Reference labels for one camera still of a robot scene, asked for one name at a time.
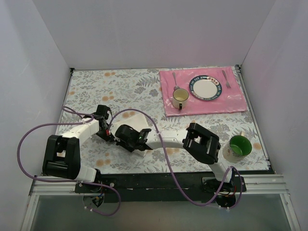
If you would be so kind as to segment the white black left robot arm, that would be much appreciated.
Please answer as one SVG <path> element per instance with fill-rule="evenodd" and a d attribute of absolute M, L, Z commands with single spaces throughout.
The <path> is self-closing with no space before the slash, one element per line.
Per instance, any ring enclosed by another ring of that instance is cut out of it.
<path fill-rule="evenodd" d="M 100 172 L 81 164 L 80 147 L 91 136 L 97 135 L 106 142 L 113 142 L 114 137 L 107 131 L 107 120 L 111 109 L 98 105 L 96 112 L 86 115 L 80 125 L 62 135 L 51 135 L 47 140 L 42 171 L 48 176 L 86 182 L 86 187 L 93 193 L 102 188 Z"/>

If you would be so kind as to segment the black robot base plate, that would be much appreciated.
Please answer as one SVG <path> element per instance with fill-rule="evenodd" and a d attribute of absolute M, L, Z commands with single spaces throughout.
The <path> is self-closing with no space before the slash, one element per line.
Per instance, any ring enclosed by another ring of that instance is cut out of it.
<path fill-rule="evenodd" d="M 184 172 L 175 176 L 183 191 L 194 201 L 210 200 L 219 186 L 210 172 Z M 122 202 L 186 200 L 170 173 L 102 174 L 102 181 L 119 192 Z"/>

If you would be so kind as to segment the white cloth napkin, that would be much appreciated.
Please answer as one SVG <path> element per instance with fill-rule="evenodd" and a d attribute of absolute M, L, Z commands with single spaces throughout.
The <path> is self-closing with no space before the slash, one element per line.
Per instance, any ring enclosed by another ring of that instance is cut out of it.
<path fill-rule="evenodd" d="M 145 128 L 150 128 L 144 115 L 140 113 L 135 114 L 129 118 L 126 118 L 124 120 L 121 120 L 121 121 L 118 121 L 112 124 L 110 131 L 111 131 L 111 134 L 114 136 L 115 142 L 119 141 L 119 139 L 115 137 L 115 132 L 121 125 L 129 125 L 137 131 L 141 131 L 142 129 L 145 129 Z M 146 151 L 135 150 L 132 153 L 138 154 L 141 157 L 146 156 Z"/>

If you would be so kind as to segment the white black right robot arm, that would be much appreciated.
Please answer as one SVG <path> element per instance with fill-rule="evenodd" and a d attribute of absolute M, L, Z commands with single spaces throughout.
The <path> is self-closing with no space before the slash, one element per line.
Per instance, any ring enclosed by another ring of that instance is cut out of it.
<path fill-rule="evenodd" d="M 111 134 L 116 144 L 129 152 L 163 147 L 184 149 L 198 162 L 209 165 L 221 190 L 229 191 L 235 186 L 234 174 L 231 170 L 226 173 L 228 165 L 224 159 L 219 159 L 219 137 L 197 123 L 191 123 L 186 130 L 161 132 L 151 128 L 137 131 L 127 124 L 114 124 Z"/>

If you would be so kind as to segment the silver spoon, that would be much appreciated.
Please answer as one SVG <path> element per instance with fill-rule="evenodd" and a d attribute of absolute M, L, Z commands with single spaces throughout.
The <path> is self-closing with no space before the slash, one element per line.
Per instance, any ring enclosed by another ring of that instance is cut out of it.
<path fill-rule="evenodd" d="M 177 89 L 179 89 L 180 87 L 179 87 L 178 84 L 177 84 L 176 73 L 173 72 L 172 75 L 173 75 L 174 82 L 175 82 L 174 90 L 177 90 Z"/>

